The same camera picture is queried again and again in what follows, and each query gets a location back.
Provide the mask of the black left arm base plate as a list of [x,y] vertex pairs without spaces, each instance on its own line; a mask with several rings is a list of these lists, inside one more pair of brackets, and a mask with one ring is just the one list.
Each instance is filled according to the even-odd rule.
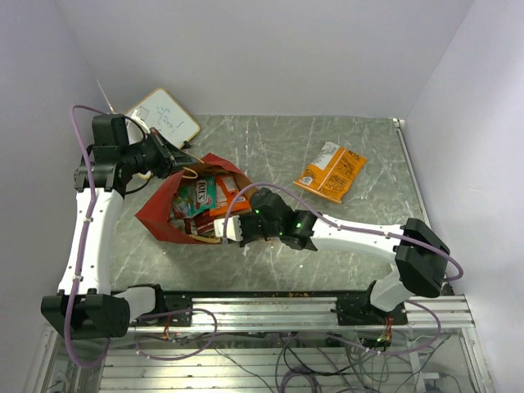
[[192,302],[186,295],[166,293],[160,287],[130,287],[115,294],[129,305],[130,322],[135,325],[170,322],[174,327],[189,327]]

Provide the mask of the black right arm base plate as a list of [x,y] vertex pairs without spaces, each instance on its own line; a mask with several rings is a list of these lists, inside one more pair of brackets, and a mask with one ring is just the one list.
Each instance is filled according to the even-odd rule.
[[392,311],[381,311],[368,304],[365,291],[341,292],[330,312],[335,314],[339,326],[394,326],[408,323],[404,304],[400,303]]

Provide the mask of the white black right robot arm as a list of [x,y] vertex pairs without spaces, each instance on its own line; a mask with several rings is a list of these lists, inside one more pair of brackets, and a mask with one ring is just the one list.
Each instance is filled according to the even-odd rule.
[[349,251],[375,255],[389,263],[391,271],[371,282],[362,317],[380,323],[399,304],[413,296],[437,298],[445,280],[449,248],[420,219],[401,225],[362,224],[293,210],[266,187],[249,199],[251,212],[229,218],[228,239],[245,246],[277,238],[296,251]]

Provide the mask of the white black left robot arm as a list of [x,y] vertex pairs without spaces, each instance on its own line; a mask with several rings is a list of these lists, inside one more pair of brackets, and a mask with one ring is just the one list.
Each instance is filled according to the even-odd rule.
[[134,175],[168,178],[196,163],[136,115],[96,115],[92,130],[94,142],[75,171],[77,218],[69,261],[57,293],[41,302],[43,317],[72,340],[122,337],[137,318],[149,325],[165,319],[158,284],[112,294],[112,238]]

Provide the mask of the red paper bag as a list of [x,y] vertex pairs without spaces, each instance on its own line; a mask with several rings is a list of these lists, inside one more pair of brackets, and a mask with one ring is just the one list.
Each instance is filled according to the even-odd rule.
[[[208,153],[199,163],[189,165],[188,168],[200,177],[216,174],[232,175],[240,189],[251,184],[251,180],[246,174],[232,162],[212,153]],[[220,240],[186,234],[184,230],[176,228],[169,222],[175,193],[182,186],[196,182],[195,179],[184,178],[186,173],[187,171],[182,169],[176,174],[170,175],[135,216],[156,240],[175,244],[218,244]]]

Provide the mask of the orange cracker snack pack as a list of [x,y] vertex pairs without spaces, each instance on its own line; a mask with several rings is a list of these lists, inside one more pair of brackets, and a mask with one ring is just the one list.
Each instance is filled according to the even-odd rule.
[[[216,188],[216,207],[210,209],[210,217],[218,217],[225,215],[234,197],[239,193],[240,189],[237,182],[231,175],[220,175],[215,178]],[[249,201],[240,196],[233,207],[233,212],[248,210],[250,208]]]

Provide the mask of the orange chip bag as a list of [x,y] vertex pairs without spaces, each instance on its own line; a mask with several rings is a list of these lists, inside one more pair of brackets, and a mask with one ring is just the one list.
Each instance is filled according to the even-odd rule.
[[334,142],[322,149],[293,182],[297,187],[341,204],[367,159]]

